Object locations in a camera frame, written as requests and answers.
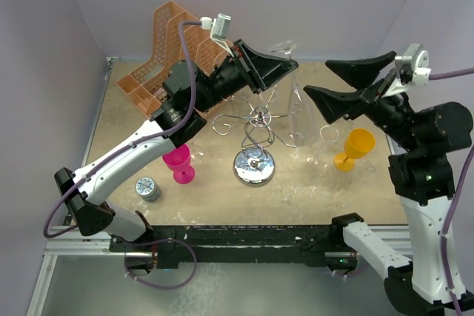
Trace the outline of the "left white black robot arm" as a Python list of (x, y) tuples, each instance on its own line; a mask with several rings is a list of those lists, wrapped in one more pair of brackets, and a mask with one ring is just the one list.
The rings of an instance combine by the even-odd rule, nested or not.
[(207, 123), (205, 112), (244, 87), (255, 94), (268, 90), (297, 68), (297, 61), (256, 52), (242, 40), (211, 74), (193, 61), (173, 64), (162, 84), (165, 101), (131, 136), (85, 167), (55, 173), (80, 233), (107, 232), (136, 251), (149, 248), (152, 228), (143, 215), (108, 204), (110, 195), (150, 162), (194, 138)]

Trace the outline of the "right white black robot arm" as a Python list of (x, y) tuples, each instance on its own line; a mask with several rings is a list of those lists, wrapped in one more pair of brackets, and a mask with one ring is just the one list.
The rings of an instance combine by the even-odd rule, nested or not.
[(402, 55), (389, 52), (326, 65), (353, 91), (307, 85), (304, 91), (324, 120), (365, 116), (402, 148), (388, 158), (389, 174), (407, 216), (412, 254), (395, 251), (355, 213), (332, 220), (330, 244), (337, 250), (354, 249), (377, 271), (397, 312), (443, 315), (452, 309), (461, 315), (471, 310), (473, 294), (459, 274), (451, 228), (464, 181), (454, 178), (447, 158), (450, 152), (472, 148), (471, 112), (453, 101), (413, 110), (408, 91), (436, 80), (420, 44)]

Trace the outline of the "clear champagne flute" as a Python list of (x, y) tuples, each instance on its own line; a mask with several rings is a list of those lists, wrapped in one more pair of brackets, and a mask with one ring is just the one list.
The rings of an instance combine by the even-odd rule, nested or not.
[[(298, 43), (293, 40), (283, 41), (277, 43), (269, 48), (271, 53), (283, 53), (291, 60), (292, 51), (298, 46)], [(294, 147), (301, 147), (304, 144), (304, 135), (301, 133), (300, 125), (298, 124), (299, 113), (303, 110), (303, 104), (300, 94), (300, 89), (296, 81), (295, 71), (290, 74), (290, 94), (288, 100), (287, 116), (290, 126), (290, 138)]]

